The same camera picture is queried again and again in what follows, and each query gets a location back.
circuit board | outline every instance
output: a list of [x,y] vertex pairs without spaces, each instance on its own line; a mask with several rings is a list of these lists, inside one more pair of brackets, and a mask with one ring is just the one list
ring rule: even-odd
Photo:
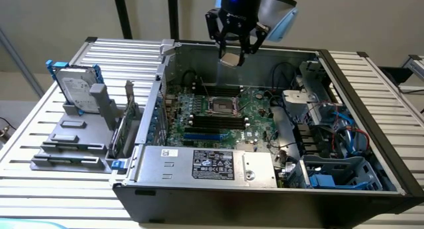
[[[167,146],[275,152],[274,149],[266,148],[267,137],[275,130],[273,114],[269,110],[267,98],[263,97],[263,91],[257,88],[246,88],[235,97],[221,97],[198,95],[187,88],[170,86],[166,92],[166,114],[169,122]],[[191,140],[186,139],[185,133],[186,128],[191,128],[193,115],[217,115],[231,119],[243,119],[247,124],[243,125],[243,129],[218,129],[218,140]]]

gray plastic bracket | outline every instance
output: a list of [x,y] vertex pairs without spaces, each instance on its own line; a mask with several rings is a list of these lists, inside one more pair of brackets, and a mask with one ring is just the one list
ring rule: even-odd
[[69,115],[69,116],[78,116],[78,109],[74,105],[66,105],[63,104],[62,105],[62,108],[65,110],[65,113]]
[[53,134],[53,137],[50,138],[50,141],[57,142],[69,142],[69,143],[77,143],[79,140],[77,135],[57,135]]
[[106,127],[111,131],[115,128],[115,110],[113,110],[111,106],[114,106],[115,108],[115,104],[114,101],[110,101],[107,97],[106,85],[94,83],[90,88],[90,95],[95,99],[95,103],[98,105],[98,112],[102,118],[105,119]]
[[59,122],[59,126],[61,128],[78,128],[78,129],[83,129],[86,127],[86,123],[85,121],[67,121],[67,120],[62,120]]

blue cable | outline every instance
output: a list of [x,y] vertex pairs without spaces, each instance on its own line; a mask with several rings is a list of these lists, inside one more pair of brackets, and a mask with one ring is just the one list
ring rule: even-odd
[[[343,120],[347,121],[347,125],[353,128],[354,126],[354,120],[351,118],[349,118],[346,115],[343,115],[342,113],[337,113],[337,112],[333,112],[333,115],[338,115],[338,117],[341,117]],[[350,137],[350,143],[349,143],[349,146],[346,148],[346,151],[349,152],[349,154],[354,154],[354,150],[353,150],[353,133],[351,131],[347,131],[349,132],[349,137]]]

black cable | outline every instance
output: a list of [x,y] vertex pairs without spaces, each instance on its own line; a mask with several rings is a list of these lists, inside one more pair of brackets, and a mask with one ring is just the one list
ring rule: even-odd
[[286,145],[279,146],[279,149],[283,148],[283,147],[287,147],[287,146],[290,146],[290,145],[293,145],[293,144],[297,144],[297,142],[291,142],[291,143],[289,143],[289,144],[286,144]]
[[194,76],[197,76],[197,73],[195,73],[195,71],[193,69],[185,70],[185,72],[182,73],[182,76],[181,76],[181,84],[179,84],[181,86],[185,85],[183,80],[185,80],[185,76],[186,76],[187,73],[193,73]]
[[[274,97],[278,97],[279,99],[282,99],[282,97],[279,97],[279,96],[275,96],[275,95],[271,96],[271,97],[269,98],[269,107],[273,106],[273,105],[271,105],[271,99],[273,99]],[[293,120],[293,118],[291,118],[290,113],[289,113],[287,110],[286,110],[286,106],[285,106],[283,100],[281,101],[281,103],[282,103],[282,104],[278,104],[278,102],[277,102],[277,105],[275,105],[275,106],[278,106],[278,107],[282,108],[283,113],[285,113],[286,117],[289,118],[290,123],[293,124],[293,126],[294,126],[294,128],[295,128],[295,127],[297,127],[297,124],[295,124],[295,122],[294,122],[294,120]]]
[[13,130],[15,130],[14,126],[9,123],[9,121],[5,118],[0,117],[0,119],[5,121],[5,123],[11,127]]
[[[279,63],[277,63],[277,64],[271,67],[271,85],[270,85],[270,90],[273,90],[273,78],[274,78],[275,69],[277,69],[277,67],[278,67],[279,65],[283,65],[283,64],[286,64],[286,65],[291,66],[293,68],[295,68],[295,66],[294,66],[293,64],[290,64],[289,62],[279,62]],[[283,74],[282,71],[281,71],[281,76],[283,77],[283,80],[285,80],[286,84],[289,85],[290,82],[289,82],[289,80],[286,79],[286,76],[285,76],[285,74]]]

blue latch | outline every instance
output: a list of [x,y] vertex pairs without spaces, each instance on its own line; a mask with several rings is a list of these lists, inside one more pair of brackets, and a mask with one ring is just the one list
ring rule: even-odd
[[330,175],[314,174],[309,177],[311,188],[319,189],[347,189],[347,190],[363,190],[367,186],[367,182],[361,182],[355,185],[335,185]]
[[57,68],[66,68],[69,66],[69,63],[66,62],[55,62],[53,64],[53,67],[57,67]]
[[119,160],[114,160],[114,161],[111,162],[110,169],[111,169],[111,170],[117,170],[118,172],[125,171],[125,170],[126,170],[126,168],[125,168],[125,162],[123,162],[123,161],[119,161]]
[[331,113],[333,115],[338,115],[338,117],[341,117],[343,120],[347,121],[349,125],[353,126],[354,124],[354,120],[351,118],[349,118],[346,115],[343,115],[342,113],[337,113],[337,112],[333,112]]

